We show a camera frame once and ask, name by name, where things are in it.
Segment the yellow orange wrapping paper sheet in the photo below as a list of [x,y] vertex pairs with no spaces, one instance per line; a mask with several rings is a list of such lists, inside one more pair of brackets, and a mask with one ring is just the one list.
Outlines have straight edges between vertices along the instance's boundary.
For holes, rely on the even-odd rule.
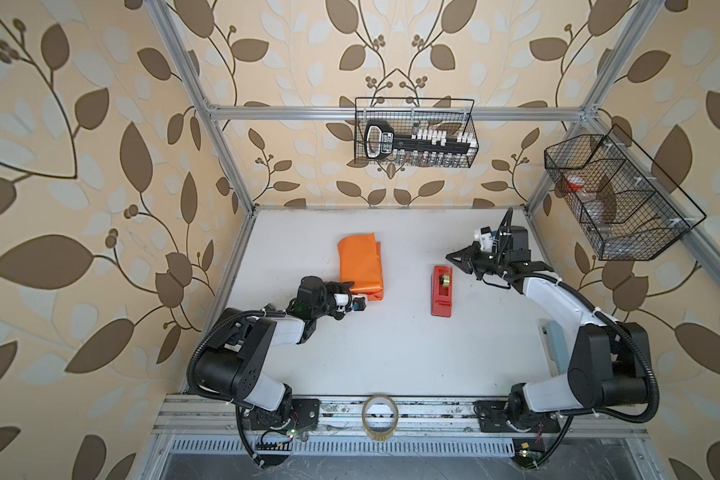
[[381,243],[374,234],[354,235],[342,239],[338,245],[340,281],[352,283],[354,295],[365,295],[369,301],[384,298]]

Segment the red tape dispenser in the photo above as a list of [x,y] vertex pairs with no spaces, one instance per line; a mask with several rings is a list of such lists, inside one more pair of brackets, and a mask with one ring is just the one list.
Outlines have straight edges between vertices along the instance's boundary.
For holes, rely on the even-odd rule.
[[[440,285],[440,277],[451,276],[451,285],[444,288]],[[437,317],[450,318],[452,315],[453,292],[452,292],[452,268],[438,265],[433,269],[431,288],[431,314]]]

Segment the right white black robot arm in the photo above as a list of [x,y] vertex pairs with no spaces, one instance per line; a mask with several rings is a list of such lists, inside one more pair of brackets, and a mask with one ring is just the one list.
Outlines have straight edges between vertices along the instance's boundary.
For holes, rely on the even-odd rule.
[[602,414],[645,424],[659,411],[660,388],[647,331],[603,312],[550,265],[533,259],[529,233],[513,225],[513,213],[508,209],[495,229],[477,230],[470,245],[446,259],[481,282],[500,278],[498,288],[513,289],[537,303],[573,339],[566,371],[548,380],[513,385],[500,415],[519,433],[538,432],[552,415],[564,417],[544,452],[523,448],[513,459],[522,470],[539,470],[557,451],[576,417]]

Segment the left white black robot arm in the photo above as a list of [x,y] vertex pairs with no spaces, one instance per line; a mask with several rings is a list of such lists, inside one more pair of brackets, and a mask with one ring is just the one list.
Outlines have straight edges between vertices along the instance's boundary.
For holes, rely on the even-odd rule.
[[352,286],[306,276],[284,309],[227,308],[192,354],[188,392],[235,407],[236,431],[256,466],[281,464],[293,440],[317,427],[321,406],[317,398],[295,399],[289,385],[263,372],[270,349],[305,343],[323,317],[339,321],[363,311],[367,297]]

